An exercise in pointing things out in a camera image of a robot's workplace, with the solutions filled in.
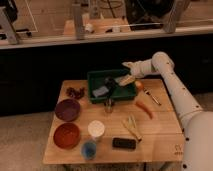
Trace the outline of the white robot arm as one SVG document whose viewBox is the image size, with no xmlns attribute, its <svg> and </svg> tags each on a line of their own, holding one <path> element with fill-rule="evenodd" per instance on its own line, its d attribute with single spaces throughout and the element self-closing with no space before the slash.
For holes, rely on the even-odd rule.
<svg viewBox="0 0 213 171">
<path fill-rule="evenodd" d="M 213 171 L 213 111 L 204 110 L 174 71 L 174 62 L 165 52 L 150 59 L 123 62 L 135 78 L 160 75 L 184 129 L 185 143 L 181 171 Z"/>
</svg>

